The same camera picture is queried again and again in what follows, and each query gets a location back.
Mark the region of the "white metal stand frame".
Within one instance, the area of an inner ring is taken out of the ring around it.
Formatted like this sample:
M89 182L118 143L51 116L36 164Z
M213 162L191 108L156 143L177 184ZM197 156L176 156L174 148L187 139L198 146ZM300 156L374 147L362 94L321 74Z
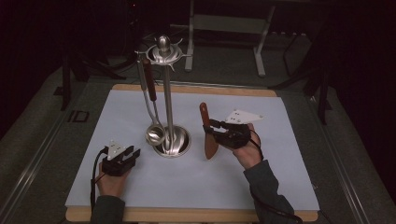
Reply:
M255 59L256 69L259 77L265 77L264 63L262 59L262 49L265 39L269 33L272 18L275 14L276 7L269 6L265 19L238 18L218 15L196 14L194 12L194 1L189 1L189 31L187 54L184 69L186 72L192 71L193 55L194 55L194 31L216 31L228 33L254 34L261 37L258 44L253 48L253 56Z

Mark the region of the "wooden rice paddle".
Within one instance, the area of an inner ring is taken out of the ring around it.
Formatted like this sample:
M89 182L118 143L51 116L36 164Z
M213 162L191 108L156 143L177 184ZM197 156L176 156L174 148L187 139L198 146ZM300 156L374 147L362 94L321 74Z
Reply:
M216 154L219 144L216 142L214 135L209 131L210 119L206 103L200 103L199 109L205 131L205 156L208 160L210 160Z

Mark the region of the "person's right hand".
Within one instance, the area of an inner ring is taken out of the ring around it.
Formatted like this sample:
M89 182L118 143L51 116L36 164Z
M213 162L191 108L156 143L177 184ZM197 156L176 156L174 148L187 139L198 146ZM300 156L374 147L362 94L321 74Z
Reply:
M245 170L257 165L263 160L261 139L252 123L249 123L247 126L251 134L249 142L244 147L233 149L233 154Z

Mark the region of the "black metal stand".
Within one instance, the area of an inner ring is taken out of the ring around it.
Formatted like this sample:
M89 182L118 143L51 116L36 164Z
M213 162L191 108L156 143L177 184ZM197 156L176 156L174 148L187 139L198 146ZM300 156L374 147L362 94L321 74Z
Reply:
M89 58L79 50L67 49L62 53L62 86L58 87L55 95L62 97L61 110L65 111L71 102L71 74L74 74L77 80L87 81L89 78L85 67L89 66L98 70L106 77L123 80L124 77L117 75L110 66L103 65L98 61Z
M303 87L305 96L313 97L317 91L318 96L318 118L323 125L326 121L327 95L329 89L329 72L326 69L324 58L325 37L322 32L312 40L311 47L305 54L301 64L291 73L291 77L279 84L269 86L269 90L282 90L288 86L306 79Z

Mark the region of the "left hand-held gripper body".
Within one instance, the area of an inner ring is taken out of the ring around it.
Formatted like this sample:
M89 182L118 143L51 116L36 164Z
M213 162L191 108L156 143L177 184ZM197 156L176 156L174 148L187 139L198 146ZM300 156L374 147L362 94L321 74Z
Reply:
M121 176L131 170L134 165L128 163L127 160L133 155L131 153L127 158L122 158L121 153L127 147L122 146L114 140L109 142L106 157L102 160L102 171L107 175Z

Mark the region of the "steel utensil stand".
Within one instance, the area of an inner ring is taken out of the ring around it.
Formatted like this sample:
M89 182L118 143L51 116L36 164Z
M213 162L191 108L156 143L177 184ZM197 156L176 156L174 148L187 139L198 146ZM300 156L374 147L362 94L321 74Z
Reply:
M165 139L162 144L152 146L153 149L165 158L176 158L184 153L190 147L191 135L189 132L176 125L173 121L173 107L171 98L170 71L174 71L173 64L181 58L187 57L178 43L172 44L167 35L161 35L157 38L156 44L151 46L145 52L138 51L138 59L149 59L152 65L159 65L163 68L163 94L165 101L166 123L162 124L165 130Z

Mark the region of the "white paper table sheet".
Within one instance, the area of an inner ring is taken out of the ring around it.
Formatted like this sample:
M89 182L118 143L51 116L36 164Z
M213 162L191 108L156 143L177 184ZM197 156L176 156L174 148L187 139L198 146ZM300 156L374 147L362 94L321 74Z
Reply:
M94 159L110 141L116 141L141 151L124 192L129 207L252 208L248 182L233 153L221 147L212 159L205 157L200 103L206 103L212 119L223 120L235 109L259 115L254 128L262 140L264 158L279 182L279 194L297 211L318 210L317 196L281 98L173 94L174 121L189 131L191 145L184 155L168 159L145 140L150 119L140 91L111 91L107 96L66 206L89 204Z

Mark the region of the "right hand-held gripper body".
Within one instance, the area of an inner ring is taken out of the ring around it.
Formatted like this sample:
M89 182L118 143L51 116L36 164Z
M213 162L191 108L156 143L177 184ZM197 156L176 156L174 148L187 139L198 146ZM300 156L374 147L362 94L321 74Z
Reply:
M218 143L225 147L237 149L245 146L251 138L249 123L264 119L264 115L254 114L235 109L225 120L230 123L230 129L223 129L224 135L218 136Z

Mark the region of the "steel ladle with wooden handle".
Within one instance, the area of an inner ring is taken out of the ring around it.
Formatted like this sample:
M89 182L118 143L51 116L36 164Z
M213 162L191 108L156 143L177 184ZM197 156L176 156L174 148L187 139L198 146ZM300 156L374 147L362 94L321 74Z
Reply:
M152 106L148 108L152 124L148 127L146 131L146 139L150 145L158 146L162 144L165 139L165 130L159 120L158 109L156 105L157 94L154 84L154 78L152 75L151 62L149 59L143 60L143 69L148 97L152 103Z

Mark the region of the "person's left hand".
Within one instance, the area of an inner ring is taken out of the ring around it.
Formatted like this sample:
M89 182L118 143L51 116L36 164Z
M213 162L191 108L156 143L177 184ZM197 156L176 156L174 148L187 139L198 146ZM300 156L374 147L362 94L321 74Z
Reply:
M124 192L129 173L124 173L121 176L112 176L101 172L95 178L94 183L97 185L101 196L120 197Z

